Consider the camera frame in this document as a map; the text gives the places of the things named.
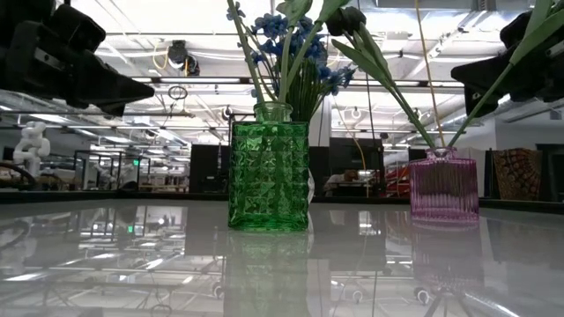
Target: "ceiling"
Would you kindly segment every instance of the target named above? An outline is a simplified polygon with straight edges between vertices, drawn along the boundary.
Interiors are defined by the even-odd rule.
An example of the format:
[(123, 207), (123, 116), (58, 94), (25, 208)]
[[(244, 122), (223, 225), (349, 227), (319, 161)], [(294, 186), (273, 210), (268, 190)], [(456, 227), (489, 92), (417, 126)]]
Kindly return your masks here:
[[(273, 8), (280, 2), (241, 1), (241, 9), (247, 15), (245, 23), (252, 25), (256, 17), (274, 12)], [(316, 18), (322, 3), (322, 0), (314, 0), (308, 14), (311, 18)], [(256, 103), (256, 99), (250, 95), (252, 85), (234, 84), (231, 78), (248, 77), (249, 73), (243, 54), (236, 45), (239, 40), (233, 22), (226, 19), (225, 0), (72, 0), (71, 4), (106, 30), (107, 38), (96, 54), (122, 74), (137, 77), (140, 81), (147, 81), (147, 77), (183, 77), (171, 67), (163, 70), (160, 67), (165, 63), (164, 54), (172, 40), (185, 40), (189, 52), (200, 64), (200, 76), (205, 78), (205, 84), (194, 81), (181, 84), (189, 96), (176, 102), (167, 95), (168, 89), (176, 84), (156, 85), (160, 97), (132, 103), (126, 109), (126, 113), (151, 116), (124, 116), (122, 119), (108, 120), (101, 115), (67, 115), (67, 120), (78, 125), (167, 126), (171, 127), (169, 133), (179, 137), (175, 141), (183, 141), (181, 144), (216, 144), (219, 141), (217, 136), (226, 137), (228, 131), (228, 123), (221, 118), (223, 109), (230, 106), (238, 113), (252, 114), (252, 107)], [(367, 15), (367, 28), (381, 46), (392, 76), (405, 81), (406, 87), (402, 89), (406, 92), (406, 99), (412, 108), (420, 111), (424, 124), (432, 128), (434, 119), (428, 115), (432, 111), (429, 89), (410, 87), (417, 85), (417, 81), (427, 81), (412, 1), (362, 0), (351, 1), (350, 5), (359, 6)], [(462, 86), (452, 82), (450, 70), (457, 65), (497, 55), (504, 49), (499, 41), (499, 31), (520, 12), (529, 10), (530, 6), (531, 0), (421, 1), (422, 25), (427, 50), (431, 52), (429, 59), (433, 80), (438, 85), (444, 85), (437, 88), (436, 95), (441, 118), (460, 115), (459, 110), (464, 107)], [(478, 11), (482, 8), (497, 11)], [(331, 68), (337, 69), (351, 62), (331, 44), (329, 52)], [(357, 85), (342, 90), (334, 98), (327, 98), (326, 102), (334, 109), (332, 128), (342, 129), (346, 126), (350, 129), (370, 129), (370, 100), (375, 129), (412, 129), (399, 105), (376, 82), (370, 84), (369, 99), (364, 73), (358, 71), (355, 79)], [(51, 109), (76, 113), (75, 109), (70, 110), (63, 103), (50, 101), (49, 104)], [(14, 110), (22, 107), (21, 104), (10, 105)], [(339, 115), (335, 115), (338, 114), (336, 109), (340, 111), (344, 122)], [(180, 112), (191, 113), (195, 117), (182, 116)], [(178, 116), (167, 117), (171, 113)], [(222, 129), (212, 136), (206, 131), (210, 127)], [(143, 130), (128, 131), (126, 128), (118, 129), (117, 133), (131, 137), (133, 141), (144, 141)], [(96, 129), (88, 131), (96, 136), (116, 133)]]

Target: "reflective table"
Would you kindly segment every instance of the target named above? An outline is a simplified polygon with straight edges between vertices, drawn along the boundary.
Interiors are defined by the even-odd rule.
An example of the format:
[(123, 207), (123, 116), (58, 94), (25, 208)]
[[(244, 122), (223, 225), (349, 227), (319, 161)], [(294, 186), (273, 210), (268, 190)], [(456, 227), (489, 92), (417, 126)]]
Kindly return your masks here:
[(0, 317), (564, 315), (564, 217), (309, 212), (307, 232), (247, 233), (221, 202), (3, 205)]

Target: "wall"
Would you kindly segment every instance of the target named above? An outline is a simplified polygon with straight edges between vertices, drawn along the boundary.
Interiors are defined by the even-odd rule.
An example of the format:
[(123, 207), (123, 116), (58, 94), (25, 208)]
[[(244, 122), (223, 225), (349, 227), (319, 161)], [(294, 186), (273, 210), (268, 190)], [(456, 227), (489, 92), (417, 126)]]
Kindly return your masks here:
[(564, 144), (561, 122), (497, 124), (497, 150), (525, 148), (536, 150), (537, 144)]
[[(480, 127), (470, 127), (466, 129), (466, 134), (460, 136), (456, 141), (456, 147), (459, 149), (474, 148), (478, 150), (489, 150), (497, 148), (496, 138), (496, 121), (495, 119), (486, 120), (484, 125)], [(452, 139), (452, 135), (444, 138), (445, 143)], [(441, 140), (437, 138), (435, 144), (441, 145)]]
[[(62, 134), (60, 129), (48, 129), (44, 137), (51, 142), (51, 154), (73, 156), (75, 150), (90, 150), (90, 139)], [(4, 155), (4, 147), (14, 148), (20, 139), (21, 130), (0, 130), (0, 159)]]

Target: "flower bouquet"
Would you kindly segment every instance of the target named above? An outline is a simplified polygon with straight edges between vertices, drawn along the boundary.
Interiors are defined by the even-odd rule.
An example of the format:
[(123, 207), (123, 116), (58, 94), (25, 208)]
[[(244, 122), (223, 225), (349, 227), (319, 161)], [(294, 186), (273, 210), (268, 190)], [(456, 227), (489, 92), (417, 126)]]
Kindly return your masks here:
[(336, 95), (339, 86), (347, 87), (354, 74), (348, 66), (330, 69), (319, 32), (348, 1), (325, 0), (314, 22), (306, 17), (312, 0), (286, 0), (277, 7), (284, 17), (265, 14), (246, 26), (240, 4), (227, 0), (227, 18), (237, 29), (257, 99), (256, 122), (233, 127), (232, 228), (301, 231), (308, 227), (309, 122), (324, 97)]
[[(442, 222), (475, 222), (478, 220), (479, 199), (476, 162), (472, 159), (457, 158), (456, 148), (454, 148), (455, 142), (515, 65), (564, 26), (563, 6), (564, 2), (562, 1), (553, 6), (552, 0), (537, 0), (523, 40), (511, 56), (507, 68), (468, 115), (448, 146), (445, 146), (443, 141), (443, 146), (440, 148), (434, 146), (434, 140), (427, 134), (417, 115), (409, 107), (397, 88), (382, 52), (364, 23), (355, 18), (358, 16), (358, 12), (353, 14), (356, 9), (347, 8), (347, 10), (350, 10), (348, 13), (342, 10), (337, 11), (335, 17), (327, 21), (331, 35), (343, 34), (351, 44), (351, 46), (347, 46), (333, 40), (333, 45), (390, 92), (430, 147), (427, 150), (427, 159), (410, 164), (412, 218)], [(418, 9), (419, 31), (422, 43), (424, 43), (417, 0), (416, 7)], [(336, 21), (334, 26), (329, 26), (331, 21)], [(428, 63), (427, 73), (432, 88)], [(441, 129), (438, 118), (436, 120), (438, 128)]]

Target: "vase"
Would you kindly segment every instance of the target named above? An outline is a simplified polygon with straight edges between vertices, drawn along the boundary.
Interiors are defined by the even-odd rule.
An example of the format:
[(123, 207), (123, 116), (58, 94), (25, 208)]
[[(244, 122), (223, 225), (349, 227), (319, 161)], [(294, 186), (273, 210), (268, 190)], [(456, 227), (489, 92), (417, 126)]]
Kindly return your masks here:
[(412, 221), (460, 224), (479, 221), (476, 161), (456, 148), (427, 150), (409, 165)]
[(255, 106), (256, 122), (233, 126), (229, 191), (231, 228), (305, 231), (308, 228), (308, 123), (289, 122), (292, 107)]
[(224, 315), (309, 317), (308, 235), (228, 234)]

